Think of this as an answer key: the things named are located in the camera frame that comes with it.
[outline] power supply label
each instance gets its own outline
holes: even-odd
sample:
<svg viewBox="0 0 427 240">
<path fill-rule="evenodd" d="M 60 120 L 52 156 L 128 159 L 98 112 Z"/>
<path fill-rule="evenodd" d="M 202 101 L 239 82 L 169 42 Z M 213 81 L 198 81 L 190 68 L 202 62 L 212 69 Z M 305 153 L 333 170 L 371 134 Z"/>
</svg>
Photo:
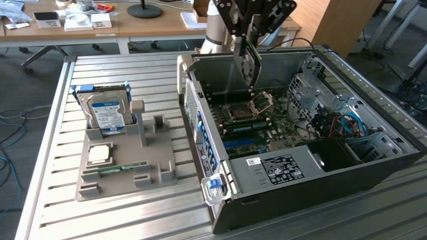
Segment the power supply label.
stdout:
<svg viewBox="0 0 427 240">
<path fill-rule="evenodd" d="M 125 121 L 118 113 L 120 103 L 117 101 L 93 103 L 92 108 L 100 129 L 108 132 L 124 129 Z"/>
<path fill-rule="evenodd" d="M 291 154 L 263 159 L 260 163 L 273 185 L 304 177 Z"/>
</svg>

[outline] tape roll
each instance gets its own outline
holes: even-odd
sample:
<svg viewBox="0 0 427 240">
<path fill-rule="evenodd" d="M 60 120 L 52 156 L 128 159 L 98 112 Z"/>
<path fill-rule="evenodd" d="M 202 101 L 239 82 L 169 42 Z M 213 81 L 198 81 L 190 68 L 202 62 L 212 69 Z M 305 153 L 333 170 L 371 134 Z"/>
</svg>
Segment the tape roll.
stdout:
<svg viewBox="0 0 427 240">
<path fill-rule="evenodd" d="M 65 21 L 72 22 L 80 26 L 89 24 L 89 17 L 82 13 L 73 13 L 65 16 Z"/>
<path fill-rule="evenodd" d="M 54 2 L 58 7 L 68 7 L 68 5 L 73 2 L 73 0 L 64 0 L 64 1 L 56 0 Z"/>
</svg>

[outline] lamp base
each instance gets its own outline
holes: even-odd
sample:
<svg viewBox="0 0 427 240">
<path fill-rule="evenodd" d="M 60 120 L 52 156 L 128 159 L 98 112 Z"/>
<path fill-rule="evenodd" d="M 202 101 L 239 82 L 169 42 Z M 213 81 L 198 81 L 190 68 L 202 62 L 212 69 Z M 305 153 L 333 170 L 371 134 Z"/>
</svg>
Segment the lamp base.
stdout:
<svg viewBox="0 0 427 240">
<path fill-rule="evenodd" d="M 161 15 L 161 9 L 153 5 L 145 5 L 142 9 L 141 5 L 136 4 L 126 8 L 126 13 L 138 19 L 152 19 Z"/>
</svg>

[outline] motherboard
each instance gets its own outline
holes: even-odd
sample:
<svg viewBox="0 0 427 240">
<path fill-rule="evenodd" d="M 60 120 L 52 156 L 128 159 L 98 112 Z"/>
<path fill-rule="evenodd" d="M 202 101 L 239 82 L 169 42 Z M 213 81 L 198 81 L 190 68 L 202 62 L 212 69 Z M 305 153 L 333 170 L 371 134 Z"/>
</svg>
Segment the motherboard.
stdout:
<svg viewBox="0 0 427 240">
<path fill-rule="evenodd" d="M 283 95 L 261 90 L 248 96 L 247 101 L 209 105 L 229 159 L 292 148 L 308 138 L 296 131 Z"/>
</svg>

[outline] slotted metal table surface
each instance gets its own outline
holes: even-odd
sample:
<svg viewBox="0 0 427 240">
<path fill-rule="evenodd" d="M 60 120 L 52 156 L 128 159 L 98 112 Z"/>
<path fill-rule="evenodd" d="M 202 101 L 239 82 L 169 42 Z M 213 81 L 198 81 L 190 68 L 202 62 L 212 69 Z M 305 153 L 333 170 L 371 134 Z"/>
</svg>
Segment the slotted metal table surface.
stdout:
<svg viewBox="0 0 427 240">
<path fill-rule="evenodd" d="M 412 240 L 427 236 L 423 159 L 369 191 L 221 235 L 210 234 L 177 101 L 176 58 L 185 53 L 82 56 L 64 63 L 16 239 Z M 132 87 L 132 99 L 145 102 L 142 116 L 164 114 L 168 119 L 178 182 L 76 202 L 86 121 L 69 87 L 124 81 Z"/>
</svg>

